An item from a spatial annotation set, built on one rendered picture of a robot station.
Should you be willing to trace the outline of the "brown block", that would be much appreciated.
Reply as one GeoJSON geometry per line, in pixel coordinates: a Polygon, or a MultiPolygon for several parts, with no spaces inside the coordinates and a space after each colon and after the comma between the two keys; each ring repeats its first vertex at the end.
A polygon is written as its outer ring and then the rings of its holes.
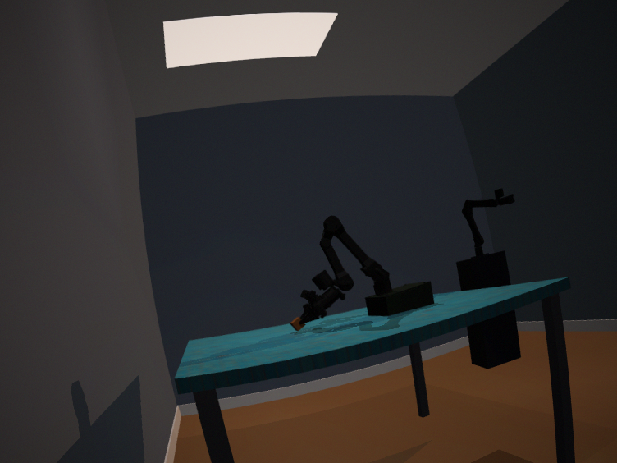
{"type": "Polygon", "coordinates": [[[303,328],[306,325],[305,323],[299,324],[300,320],[301,320],[300,318],[296,318],[296,319],[293,319],[292,322],[290,323],[292,327],[295,329],[295,331],[299,331],[301,328],[303,328]]]}

